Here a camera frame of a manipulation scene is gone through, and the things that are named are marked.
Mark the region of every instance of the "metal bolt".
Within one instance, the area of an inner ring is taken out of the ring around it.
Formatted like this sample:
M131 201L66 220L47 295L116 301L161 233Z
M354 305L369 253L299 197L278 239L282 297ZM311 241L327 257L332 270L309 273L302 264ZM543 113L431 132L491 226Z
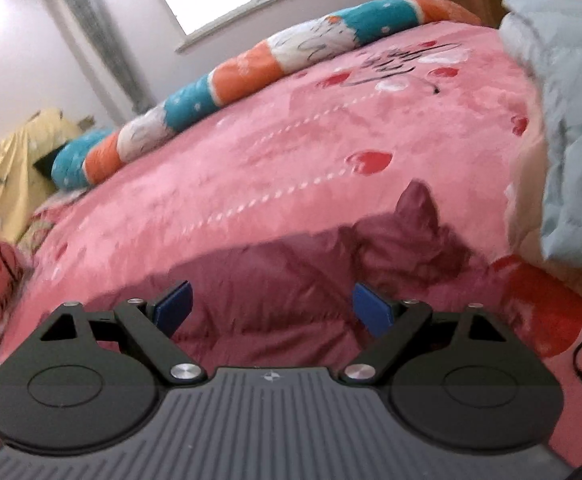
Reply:
M349 365L344 368L344 374L354 381L367 381L375 376L375 368L371 365Z
M181 363L171 368L171 375L176 379L190 381L202 375L202 368L191 363Z

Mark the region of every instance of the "yellow cover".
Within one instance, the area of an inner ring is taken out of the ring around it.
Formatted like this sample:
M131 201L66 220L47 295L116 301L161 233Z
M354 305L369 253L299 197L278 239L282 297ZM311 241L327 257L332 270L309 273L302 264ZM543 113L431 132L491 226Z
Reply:
M15 243L31 214L55 191L33 164L82 135L59 110L44 110L0 142L0 238Z

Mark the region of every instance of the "white wall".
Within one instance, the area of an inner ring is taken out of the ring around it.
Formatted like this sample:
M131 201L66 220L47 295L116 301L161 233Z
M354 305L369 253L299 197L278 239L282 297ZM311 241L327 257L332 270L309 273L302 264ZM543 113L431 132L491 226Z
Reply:
M43 0L0 0L0 140L46 107L112 125Z
M176 54L183 36L163 1L104 0L157 101L279 30L366 1L283 0Z

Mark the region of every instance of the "pink blanket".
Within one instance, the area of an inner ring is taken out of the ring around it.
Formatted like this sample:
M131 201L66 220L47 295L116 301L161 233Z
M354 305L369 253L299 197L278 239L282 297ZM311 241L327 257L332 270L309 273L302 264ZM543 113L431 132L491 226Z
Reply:
M210 251L392 211L412 178L430 184L469 245L500 256L529 91L495 30L446 22L224 108L71 207L37 253L0 359L63 301L88 303Z

